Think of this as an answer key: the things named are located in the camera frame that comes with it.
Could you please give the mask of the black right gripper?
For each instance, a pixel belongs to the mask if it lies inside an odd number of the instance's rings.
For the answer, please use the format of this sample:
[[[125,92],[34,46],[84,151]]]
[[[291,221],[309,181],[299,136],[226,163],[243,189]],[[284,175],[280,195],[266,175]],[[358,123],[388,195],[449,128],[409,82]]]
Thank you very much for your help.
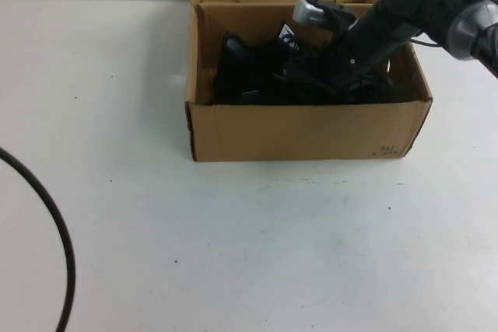
[[[362,77],[413,37],[413,25],[391,12],[386,0],[377,1],[359,18],[339,43],[340,68],[308,69],[309,84],[327,93],[352,87],[358,100],[385,100],[390,95],[388,78]]]

